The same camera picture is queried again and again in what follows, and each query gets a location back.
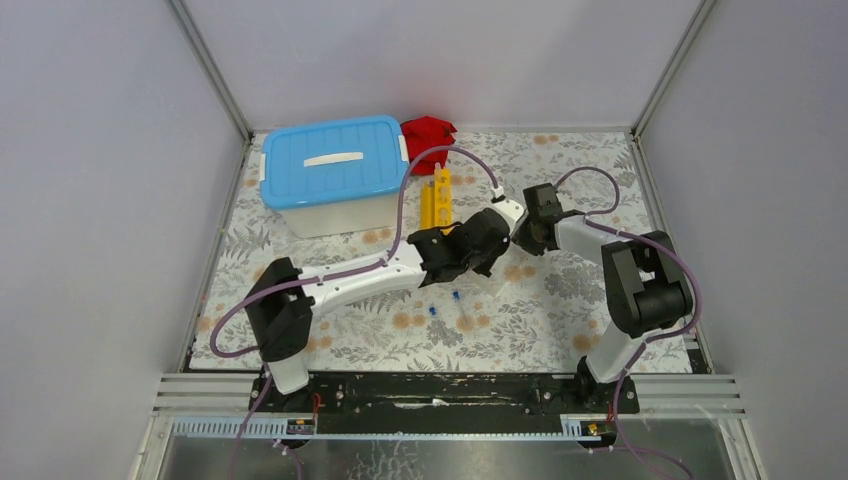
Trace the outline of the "clear plastic tube rack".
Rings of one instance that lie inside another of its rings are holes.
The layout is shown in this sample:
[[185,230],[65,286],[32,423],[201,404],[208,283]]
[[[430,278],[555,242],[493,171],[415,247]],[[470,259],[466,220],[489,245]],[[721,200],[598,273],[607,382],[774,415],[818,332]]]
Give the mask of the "clear plastic tube rack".
[[488,276],[474,273],[471,278],[483,293],[495,297],[509,284],[507,274],[509,267],[508,263],[497,263],[491,268]]

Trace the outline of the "blue plastic bin lid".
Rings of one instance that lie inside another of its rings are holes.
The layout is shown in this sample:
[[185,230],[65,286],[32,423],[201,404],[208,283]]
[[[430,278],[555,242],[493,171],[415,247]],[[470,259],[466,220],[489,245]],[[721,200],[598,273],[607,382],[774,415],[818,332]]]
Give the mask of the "blue plastic bin lid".
[[388,115],[277,129],[261,154],[260,197],[275,211],[394,194],[408,169],[400,123]]

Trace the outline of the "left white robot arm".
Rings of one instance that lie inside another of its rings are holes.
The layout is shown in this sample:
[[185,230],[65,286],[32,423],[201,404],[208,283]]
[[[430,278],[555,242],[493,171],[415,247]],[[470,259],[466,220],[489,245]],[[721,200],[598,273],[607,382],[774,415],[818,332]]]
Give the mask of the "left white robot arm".
[[272,398],[288,411],[309,401],[303,352],[314,320],[376,295],[451,283],[469,271],[490,276],[523,214],[521,205],[504,200],[449,232],[440,227],[416,231],[386,254],[321,268],[297,268],[288,257],[273,261],[245,306],[260,358],[273,380]]

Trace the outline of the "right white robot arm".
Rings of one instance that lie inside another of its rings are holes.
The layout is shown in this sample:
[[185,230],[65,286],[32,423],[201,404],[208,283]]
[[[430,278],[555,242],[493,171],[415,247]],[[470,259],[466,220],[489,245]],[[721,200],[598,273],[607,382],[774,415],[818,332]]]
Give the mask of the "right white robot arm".
[[611,318],[601,341],[580,359],[573,386],[575,402],[597,412],[613,398],[613,382],[630,368],[646,342],[691,314],[693,293],[670,237],[600,225],[578,210],[563,209],[552,184],[523,191],[526,212],[513,243],[541,256],[574,253],[602,268]]

